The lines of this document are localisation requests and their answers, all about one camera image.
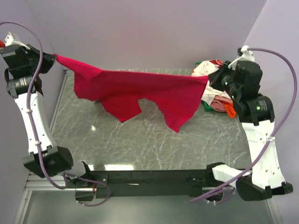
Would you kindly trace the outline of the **magenta red t shirt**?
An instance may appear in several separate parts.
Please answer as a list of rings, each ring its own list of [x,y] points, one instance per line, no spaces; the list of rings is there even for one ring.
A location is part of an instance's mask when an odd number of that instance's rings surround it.
[[[58,55],[57,62],[74,72],[74,92],[80,99],[99,101],[105,110],[125,122],[142,112],[140,99],[154,102],[166,125],[175,132],[197,111],[208,78],[102,70]]]

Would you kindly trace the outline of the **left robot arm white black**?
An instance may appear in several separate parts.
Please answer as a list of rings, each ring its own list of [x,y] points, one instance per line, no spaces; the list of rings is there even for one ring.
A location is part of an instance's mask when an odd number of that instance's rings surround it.
[[[17,104],[28,136],[28,156],[22,159],[30,172],[44,178],[67,173],[77,176],[77,182],[87,188],[93,183],[88,166],[75,161],[65,147],[59,147],[53,139],[50,126],[43,110],[42,81],[39,73],[47,73],[56,56],[40,53],[31,45],[12,44],[5,46],[1,56],[8,65],[4,72],[7,92]]]

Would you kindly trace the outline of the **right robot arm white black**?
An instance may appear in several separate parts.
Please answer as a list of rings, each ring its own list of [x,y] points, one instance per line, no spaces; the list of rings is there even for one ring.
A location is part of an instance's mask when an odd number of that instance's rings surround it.
[[[275,126],[272,101],[259,93],[263,72],[252,61],[230,61],[208,76],[210,86],[226,92],[233,101],[233,108],[246,133],[252,173],[245,173],[235,181],[239,196],[244,201],[261,201],[275,195],[293,192],[293,185],[286,182],[280,165],[274,137]]]

